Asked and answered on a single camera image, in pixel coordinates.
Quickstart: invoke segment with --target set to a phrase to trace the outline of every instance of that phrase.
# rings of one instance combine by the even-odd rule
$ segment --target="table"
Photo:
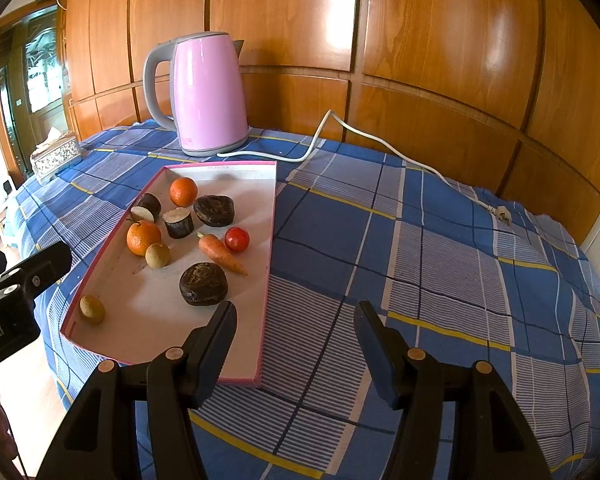
[[[308,142],[252,128],[248,149],[298,157]],[[65,406],[100,359],[59,335],[100,244],[160,167],[218,160],[185,156],[153,121],[82,146],[79,164],[44,187],[28,180],[8,209],[22,257],[59,239],[72,247],[72,270],[36,308]],[[490,361],[554,476],[584,468],[600,452],[600,280],[565,229],[393,155],[318,147],[302,164],[278,164],[262,384],[219,385],[190,415],[209,478],[380,477],[399,413],[379,399],[357,345],[360,300],[441,362]],[[467,196],[506,205],[512,225]],[[153,478],[144,403],[137,412]],[[453,415],[445,404],[436,478],[446,478]]]

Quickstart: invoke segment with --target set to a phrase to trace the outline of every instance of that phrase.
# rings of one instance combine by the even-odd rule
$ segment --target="kettle handle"
[[[146,107],[149,109],[151,117],[153,117],[163,128],[174,131],[176,129],[176,123],[163,114],[158,106],[158,99],[155,96],[155,70],[158,67],[158,63],[162,61],[171,61],[175,47],[175,44],[170,42],[160,43],[154,46],[154,49],[149,52],[146,60],[144,60],[144,70],[142,70],[144,100],[146,101]]]

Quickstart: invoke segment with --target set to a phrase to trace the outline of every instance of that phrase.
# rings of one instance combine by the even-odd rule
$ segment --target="kettle lid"
[[[187,34],[186,36],[180,36],[179,38],[174,38],[173,40],[166,41],[165,43],[177,44],[182,43],[187,40],[198,40],[199,38],[208,38],[209,36],[228,36],[228,32],[215,32],[212,30],[206,30],[203,32],[194,32],[193,34]]]

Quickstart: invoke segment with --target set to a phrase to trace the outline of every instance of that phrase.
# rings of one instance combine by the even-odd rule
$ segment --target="tissue box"
[[[56,173],[67,166],[82,160],[78,139],[67,133],[48,144],[41,144],[31,154],[31,167],[38,182],[43,185],[53,179]]]

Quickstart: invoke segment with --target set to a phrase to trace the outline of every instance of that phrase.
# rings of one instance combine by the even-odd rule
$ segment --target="tomato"
[[[224,234],[224,244],[236,253],[249,247],[249,241],[249,233],[241,227],[232,227]]]

